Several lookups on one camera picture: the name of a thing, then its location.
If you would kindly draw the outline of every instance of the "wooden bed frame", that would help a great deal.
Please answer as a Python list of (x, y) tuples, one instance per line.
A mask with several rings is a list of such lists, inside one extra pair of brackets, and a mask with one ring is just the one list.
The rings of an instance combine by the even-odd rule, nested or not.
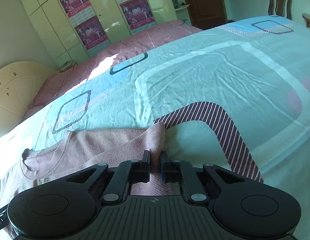
[(23, 120), (28, 104), (54, 70), (31, 61), (20, 61), (0, 69), (0, 137)]

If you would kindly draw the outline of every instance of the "circular pad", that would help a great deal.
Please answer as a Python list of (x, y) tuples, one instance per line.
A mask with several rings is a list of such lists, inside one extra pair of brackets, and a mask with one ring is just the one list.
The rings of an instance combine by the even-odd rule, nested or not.
[(242, 200), (242, 209), (251, 215), (266, 217), (278, 210), (278, 204), (271, 197), (253, 195)]
[(7, 209), (19, 235), (53, 239), (72, 235), (87, 226), (95, 213), (95, 202), (78, 183), (50, 182), (15, 196)]
[(191, 195), (191, 199), (194, 201), (204, 201), (207, 197), (204, 194), (193, 194)]
[(288, 193), (252, 181), (227, 184), (214, 203), (214, 214), (244, 238), (279, 238), (297, 226), (301, 208)]
[(110, 193), (110, 194), (106, 194), (103, 198), (106, 201), (112, 202), (112, 201), (118, 200), (119, 196), (117, 194)]
[(67, 207), (68, 200), (65, 197), (54, 194), (37, 197), (31, 203), (31, 209), (36, 214), (42, 216), (56, 215), (63, 212)]

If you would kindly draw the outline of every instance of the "shelf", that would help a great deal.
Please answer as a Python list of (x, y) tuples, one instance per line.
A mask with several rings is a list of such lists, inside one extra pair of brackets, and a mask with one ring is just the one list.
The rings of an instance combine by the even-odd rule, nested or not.
[(175, 11), (183, 10), (183, 9), (187, 8), (188, 6), (190, 6), (190, 5), (189, 4), (181, 5), (180, 7), (176, 8)]
[(303, 13), (302, 16), (306, 20), (306, 22), (308, 22), (310, 24), (310, 14)]

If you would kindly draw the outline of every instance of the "pink poster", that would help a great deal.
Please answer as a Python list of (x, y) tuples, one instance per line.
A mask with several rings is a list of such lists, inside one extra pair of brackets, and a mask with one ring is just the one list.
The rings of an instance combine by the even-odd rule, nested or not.
[(96, 16), (75, 27), (80, 39), (87, 50), (108, 40)]
[(89, 0), (60, 0), (60, 2), (69, 18), (91, 6)]
[(147, 0), (129, 0), (120, 6), (131, 30), (155, 22)]

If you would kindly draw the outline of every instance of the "bed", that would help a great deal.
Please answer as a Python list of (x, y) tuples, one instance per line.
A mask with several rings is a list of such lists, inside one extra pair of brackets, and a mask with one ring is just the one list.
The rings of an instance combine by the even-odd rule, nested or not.
[(49, 147), (67, 130), (164, 122), (170, 158), (288, 192), (302, 208), (294, 235), (310, 239), (310, 30), (256, 17), (112, 64), (0, 138), (0, 178), (24, 149)]
[(24, 119), (78, 86), (81, 82), (85, 82), (121, 62), (200, 31), (202, 30), (199, 28), (175, 20), (151, 27), (120, 42), (111, 44), (102, 50), (97, 57), (62, 73), (57, 73), (46, 80), (34, 100), (28, 105)]

